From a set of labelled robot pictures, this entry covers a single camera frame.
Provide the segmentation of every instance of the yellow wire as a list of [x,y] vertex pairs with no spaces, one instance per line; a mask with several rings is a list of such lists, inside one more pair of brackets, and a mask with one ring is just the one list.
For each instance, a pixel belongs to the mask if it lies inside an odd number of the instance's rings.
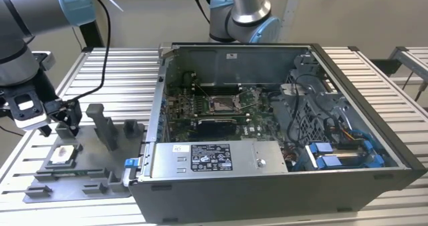
[[343,130],[343,131],[344,131],[344,133],[347,134],[347,136],[348,136],[352,140],[355,140],[355,137],[352,137],[351,134],[349,134],[345,130]]

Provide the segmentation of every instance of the metal case panel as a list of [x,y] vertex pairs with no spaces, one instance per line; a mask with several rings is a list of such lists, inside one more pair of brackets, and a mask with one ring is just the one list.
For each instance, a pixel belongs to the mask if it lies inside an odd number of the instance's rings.
[[130,186],[150,223],[206,222],[360,210],[410,170],[166,180]]

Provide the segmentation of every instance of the aluminum extrusion table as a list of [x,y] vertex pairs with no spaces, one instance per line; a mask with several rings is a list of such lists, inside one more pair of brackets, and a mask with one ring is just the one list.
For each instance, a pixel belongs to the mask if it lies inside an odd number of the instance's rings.
[[[428,114],[382,73],[360,51],[348,47],[324,48],[368,102],[428,167]],[[105,49],[82,53],[58,93],[69,99],[99,85]],[[111,49],[105,87],[82,98],[105,104],[115,122],[137,119],[149,123],[158,77],[157,49]],[[82,124],[93,124],[83,116]],[[133,197],[50,203],[23,203],[23,191],[41,168],[57,135],[45,138],[28,132],[0,169],[0,223],[7,225],[149,225]],[[194,225],[427,225],[428,174],[407,189],[386,192],[359,212],[198,223]]]

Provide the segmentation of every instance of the warning label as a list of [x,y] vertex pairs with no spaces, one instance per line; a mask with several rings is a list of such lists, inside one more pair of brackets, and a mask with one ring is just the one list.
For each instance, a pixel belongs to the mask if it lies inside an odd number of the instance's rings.
[[232,171],[230,144],[192,145],[192,169],[196,172]]

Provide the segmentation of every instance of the black plastic frame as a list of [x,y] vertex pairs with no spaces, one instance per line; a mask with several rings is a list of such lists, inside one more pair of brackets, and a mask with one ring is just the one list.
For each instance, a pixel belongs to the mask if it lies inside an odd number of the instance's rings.
[[83,35],[86,47],[106,47],[97,21],[82,25],[79,28]]

